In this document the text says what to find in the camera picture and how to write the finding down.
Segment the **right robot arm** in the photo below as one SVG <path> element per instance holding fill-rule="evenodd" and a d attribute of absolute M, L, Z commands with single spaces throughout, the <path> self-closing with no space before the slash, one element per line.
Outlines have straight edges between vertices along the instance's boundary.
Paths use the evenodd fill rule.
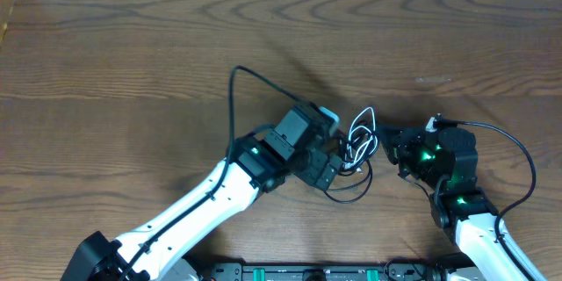
<path fill-rule="evenodd" d="M 498 210 L 478 187 L 476 137 L 466 126 L 484 127 L 513 141 L 530 166 L 530 188 L 503 210 Z M 424 127 L 381 126 L 377 131 L 399 177 L 423 181 L 431 215 L 451 242 L 486 280 L 543 280 L 544 276 L 508 232 L 503 217 L 525 202 L 537 184 L 537 170 L 527 148 L 514 136 L 485 123 L 432 117 Z"/>

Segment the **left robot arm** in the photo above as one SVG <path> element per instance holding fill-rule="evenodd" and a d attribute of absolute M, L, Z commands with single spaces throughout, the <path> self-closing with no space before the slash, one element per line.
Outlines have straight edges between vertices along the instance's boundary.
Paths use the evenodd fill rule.
<path fill-rule="evenodd" d="M 230 217 L 295 175 L 326 190 L 342 165 L 326 150 L 339 118 L 311 103 L 294 105 L 266 135 L 236 139 L 206 179 L 149 222 L 108 241 L 101 232 L 77 247 L 65 280 L 162 280 Z"/>

